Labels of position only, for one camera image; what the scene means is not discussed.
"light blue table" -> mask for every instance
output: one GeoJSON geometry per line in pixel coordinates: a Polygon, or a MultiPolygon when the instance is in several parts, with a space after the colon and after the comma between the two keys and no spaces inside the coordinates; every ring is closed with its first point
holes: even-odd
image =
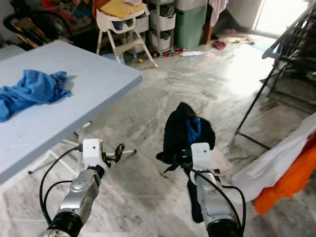
{"type": "Polygon", "coordinates": [[[142,81],[142,73],[78,47],[56,41],[0,62],[0,87],[13,86],[24,69],[65,71],[69,98],[15,113],[0,123],[1,183],[93,120],[142,81]]]}

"chair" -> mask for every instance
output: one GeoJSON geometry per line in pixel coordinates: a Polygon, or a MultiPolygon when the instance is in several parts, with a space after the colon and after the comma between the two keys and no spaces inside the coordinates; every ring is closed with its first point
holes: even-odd
{"type": "Polygon", "coordinates": [[[131,24],[130,25],[123,24],[122,29],[121,30],[117,30],[117,29],[115,29],[115,27],[113,25],[113,22],[115,22],[115,21],[123,21],[123,19],[107,15],[106,13],[101,12],[101,11],[99,11],[97,9],[96,10],[96,20],[97,20],[97,25],[98,25],[98,27],[100,29],[100,33],[99,33],[98,45],[97,45],[96,53],[100,54],[102,34],[103,34],[103,32],[106,32],[106,33],[108,33],[109,40],[110,40],[110,43],[111,43],[111,46],[112,46],[115,58],[116,58],[116,60],[119,63],[120,63],[119,56],[122,53],[124,53],[125,51],[129,50],[130,48],[135,47],[137,44],[141,44],[143,46],[144,51],[146,52],[149,60],[153,63],[153,65],[155,67],[158,67],[157,64],[154,62],[152,56],[150,55],[150,53],[149,53],[149,51],[148,51],[148,49],[147,49],[147,47],[146,47],[141,35],[139,34],[139,32],[134,30],[135,24],[136,24],[136,17],[141,15],[141,14],[143,14],[144,12],[145,12],[144,9],[142,9],[140,11],[137,11],[137,12],[133,13],[133,14],[130,14],[128,16],[128,18],[125,19],[125,20],[131,20],[131,24]],[[113,41],[111,30],[113,32],[117,33],[117,34],[122,34],[122,33],[126,33],[128,31],[133,30],[136,33],[137,39],[132,41],[132,42],[129,42],[129,43],[126,43],[126,44],[123,44],[123,45],[120,45],[120,46],[116,47],[115,44],[114,44],[114,41],[113,41]]]}
{"type": "Polygon", "coordinates": [[[51,11],[18,12],[7,16],[3,25],[32,47],[39,47],[59,37],[72,38],[65,19],[51,11]]]}

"green storage bin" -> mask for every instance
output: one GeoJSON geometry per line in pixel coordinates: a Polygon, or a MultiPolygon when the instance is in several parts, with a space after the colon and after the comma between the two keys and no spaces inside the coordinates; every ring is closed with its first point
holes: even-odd
{"type": "Polygon", "coordinates": [[[201,38],[205,6],[186,11],[175,9],[177,13],[175,27],[175,45],[178,48],[193,48],[199,45],[201,38]]]}

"clothes drying rack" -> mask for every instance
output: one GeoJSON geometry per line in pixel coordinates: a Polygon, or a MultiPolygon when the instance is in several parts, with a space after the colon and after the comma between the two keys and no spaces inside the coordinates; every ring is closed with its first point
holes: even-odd
{"type": "Polygon", "coordinates": [[[288,27],[286,31],[275,41],[275,43],[262,55],[262,59],[267,57],[274,58],[274,65],[269,75],[263,80],[263,85],[261,86],[255,99],[239,124],[235,132],[235,136],[239,134],[268,150],[270,149],[269,146],[242,133],[240,130],[264,88],[267,85],[270,86],[270,92],[268,94],[268,96],[270,96],[271,93],[276,90],[276,84],[280,78],[292,80],[293,82],[291,83],[292,85],[287,90],[287,92],[277,90],[278,93],[282,94],[283,96],[290,97],[291,99],[295,99],[300,103],[304,102],[313,106],[316,105],[316,101],[306,101],[291,94],[291,90],[295,87],[298,81],[304,81],[311,86],[316,86],[315,42],[316,0],[310,3],[303,14],[297,20],[295,20],[293,24],[288,27]]]}

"pink cloth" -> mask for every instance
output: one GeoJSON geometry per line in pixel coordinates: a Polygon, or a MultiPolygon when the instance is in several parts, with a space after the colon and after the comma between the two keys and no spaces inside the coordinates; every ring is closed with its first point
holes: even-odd
{"type": "Polygon", "coordinates": [[[227,3],[228,0],[209,0],[208,4],[210,4],[213,8],[210,22],[211,27],[215,26],[219,18],[219,14],[225,10],[227,3]]]}

